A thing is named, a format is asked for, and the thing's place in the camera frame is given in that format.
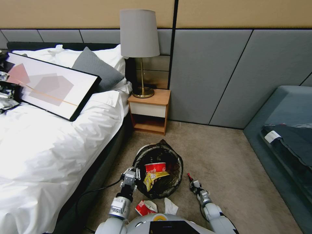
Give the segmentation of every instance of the wall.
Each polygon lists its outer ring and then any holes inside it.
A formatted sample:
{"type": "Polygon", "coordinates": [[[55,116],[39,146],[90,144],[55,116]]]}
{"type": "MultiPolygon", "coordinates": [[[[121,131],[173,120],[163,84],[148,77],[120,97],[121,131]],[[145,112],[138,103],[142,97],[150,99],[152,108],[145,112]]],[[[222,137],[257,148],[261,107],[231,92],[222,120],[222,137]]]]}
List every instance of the wall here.
{"type": "Polygon", "coordinates": [[[180,0],[177,28],[291,28],[312,26],[310,0],[180,0]]]}
{"type": "Polygon", "coordinates": [[[119,43],[120,9],[155,10],[162,56],[143,60],[145,80],[170,87],[173,120],[244,128],[279,85],[312,86],[308,0],[1,1],[0,48],[119,43]]]}
{"type": "Polygon", "coordinates": [[[278,86],[311,85],[311,6],[180,0],[169,118],[244,128],[278,86]]]}
{"type": "Polygon", "coordinates": [[[0,28],[119,28],[119,10],[150,9],[171,28],[174,0],[1,0],[0,28]]]}

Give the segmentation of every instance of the headboard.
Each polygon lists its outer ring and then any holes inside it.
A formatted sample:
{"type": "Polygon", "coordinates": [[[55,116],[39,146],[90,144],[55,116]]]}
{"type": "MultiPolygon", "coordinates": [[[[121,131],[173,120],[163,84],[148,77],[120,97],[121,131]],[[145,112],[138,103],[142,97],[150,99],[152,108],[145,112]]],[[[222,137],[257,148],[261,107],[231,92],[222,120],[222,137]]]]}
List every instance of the headboard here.
{"type": "MultiPolygon", "coordinates": [[[[56,43],[56,42],[8,42],[8,50],[40,50],[54,48],[56,45],[63,45],[63,49],[84,50],[87,46],[90,50],[104,50],[115,48],[118,44],[102,43],[56,43]]],[[[132,83],[133,87],[137,86],[136,63],[134,58],[128,58],[126,61],[125,77],[132,83]]]]}

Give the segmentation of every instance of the nightstand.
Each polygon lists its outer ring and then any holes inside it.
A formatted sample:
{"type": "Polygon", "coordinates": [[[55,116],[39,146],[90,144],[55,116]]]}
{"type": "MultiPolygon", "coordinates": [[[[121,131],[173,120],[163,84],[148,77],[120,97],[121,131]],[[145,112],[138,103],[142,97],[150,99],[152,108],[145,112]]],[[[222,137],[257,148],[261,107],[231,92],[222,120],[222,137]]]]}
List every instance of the nightstand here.
{"type": "Polygon", "coordinates": [[[131,121],[135,130],[165,135],[169,108],[170,90],[154,89],[148,98],[129,97],[131,121]]]}

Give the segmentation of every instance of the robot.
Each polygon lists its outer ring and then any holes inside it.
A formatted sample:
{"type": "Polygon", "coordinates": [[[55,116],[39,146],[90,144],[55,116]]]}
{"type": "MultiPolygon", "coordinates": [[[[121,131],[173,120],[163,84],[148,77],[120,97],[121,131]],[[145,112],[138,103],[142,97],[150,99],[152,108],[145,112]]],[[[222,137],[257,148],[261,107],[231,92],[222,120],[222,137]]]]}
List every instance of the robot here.
{"type": "Polygon", "coordinates": [[[110,218],[98,226],[95,234],[238,234],[237,229],[223,215],[220,207],[212,203],[209,192],[202,189],[199,181],[194,181],[189,173],[190,190],[196,194],[201,209],[204,211],[203,216],[210,223],[212,231],[176,215],[161,213],[139,216],[126,224],[130,204],[133,201],[133,191],[137,188],[136,173],[137,171],[133,167],[129,167],[122,174],[121,191],[117,193],[111,203],[110,218]]]}

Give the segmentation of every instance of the beige wall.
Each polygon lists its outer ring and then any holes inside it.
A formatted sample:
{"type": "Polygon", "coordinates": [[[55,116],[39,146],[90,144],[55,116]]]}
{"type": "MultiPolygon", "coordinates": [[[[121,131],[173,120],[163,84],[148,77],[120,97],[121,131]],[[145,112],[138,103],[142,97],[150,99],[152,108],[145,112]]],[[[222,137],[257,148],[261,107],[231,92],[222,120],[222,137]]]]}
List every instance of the beige wall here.
{"type": "Polygon", "coordinates": [[[176,27],[311,27],[311,9],[311,0],[179,0],[176,27]]]}
{"type": "Polygon", "coordinates": [[[119,28],[119,10],[156,11],[159,28],[171,28],[174,0],[0,0],[0,28],[119,28]]]}
{"type": "MultiPolygon", "coordinates": [[[[174,0],[0,0],[0,28],[119,28],[119,10],[156,11],[171,28],[174,0]]],[[[311,0],[179,0],[177,28],[312,27],[311,0]]]]}

